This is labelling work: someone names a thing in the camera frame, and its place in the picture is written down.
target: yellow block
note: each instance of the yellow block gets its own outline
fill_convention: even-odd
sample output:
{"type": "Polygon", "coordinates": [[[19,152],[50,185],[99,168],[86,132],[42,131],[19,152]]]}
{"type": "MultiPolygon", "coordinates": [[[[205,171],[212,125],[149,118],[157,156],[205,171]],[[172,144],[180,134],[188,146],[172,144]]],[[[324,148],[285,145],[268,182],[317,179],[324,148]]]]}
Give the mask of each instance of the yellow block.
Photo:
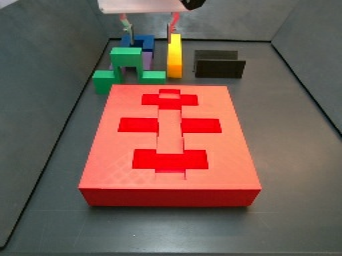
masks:
{"type": "Polygon", "coordinates": [[[172,43],[167,50],[167,77],[182,78],[182,37],[181,34],[172,34],[172,43]]]}

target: black block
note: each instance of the black block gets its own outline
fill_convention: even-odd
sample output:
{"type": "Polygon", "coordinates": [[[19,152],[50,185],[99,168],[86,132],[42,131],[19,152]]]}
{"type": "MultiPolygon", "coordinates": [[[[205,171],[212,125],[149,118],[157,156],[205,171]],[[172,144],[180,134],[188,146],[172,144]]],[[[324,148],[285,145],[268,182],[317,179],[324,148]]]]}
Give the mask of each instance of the black block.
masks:
{"type": "Polygon", "coordinates": [[[196,77],[242,78],[245,65],[246,61],[238,60],[238,51],[196,51],[196,77]]]}

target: red board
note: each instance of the red board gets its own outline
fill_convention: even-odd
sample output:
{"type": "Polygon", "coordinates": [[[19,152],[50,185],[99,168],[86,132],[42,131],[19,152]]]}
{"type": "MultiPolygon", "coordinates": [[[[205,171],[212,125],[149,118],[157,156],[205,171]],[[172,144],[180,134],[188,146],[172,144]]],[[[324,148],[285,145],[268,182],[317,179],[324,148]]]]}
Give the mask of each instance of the red board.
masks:
{"type": "Polygon", "coordinates": [[[113,86],[81,192],[93,206],[249,206],[261,184],[226,86],[113,86]]]}

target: gray wall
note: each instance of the gray wall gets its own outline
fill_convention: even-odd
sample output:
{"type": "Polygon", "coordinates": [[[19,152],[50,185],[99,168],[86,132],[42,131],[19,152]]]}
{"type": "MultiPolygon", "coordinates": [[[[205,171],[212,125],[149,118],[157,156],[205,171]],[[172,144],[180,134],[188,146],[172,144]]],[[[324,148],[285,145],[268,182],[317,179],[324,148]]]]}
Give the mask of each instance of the gray wall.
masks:
{"type": "Polygon", "coordinates": [[[0,0],[0,9],[17,2],[18,0],[0,0]]]}
{"type": "Polygon", "coordinates": [[[87,1],[26,0],[0,10],[0,247],[107,40],[87,1]]]}
{"type": "Polygon", "coordinates": [[[273,44],[342,132],[342,1],[302,0],[273,44]]]}
{"type": "MultiPolygon", "coordinates": [[[[181,14],[178,31],[184,38],[272,41],[300,0],[208,0],[205,5],[181,14]]],[[[89,0],[109,37],[123,35],[118,15],[105,15],[97,0],[89,0]]],[[[131,14],[138,34],[166,38],[170,14],[131,14]]]]}

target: red box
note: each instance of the red box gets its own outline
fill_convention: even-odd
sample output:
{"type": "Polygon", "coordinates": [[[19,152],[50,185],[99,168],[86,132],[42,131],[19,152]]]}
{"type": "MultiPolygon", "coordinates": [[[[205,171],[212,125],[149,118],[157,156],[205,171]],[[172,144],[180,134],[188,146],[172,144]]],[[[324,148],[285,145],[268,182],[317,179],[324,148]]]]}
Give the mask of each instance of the red box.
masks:
{"type": "Polygon", "coordinates": [[[90,205],[249,206],[261,189],[226,86],[113,86],[79,184],[90,205]]]}

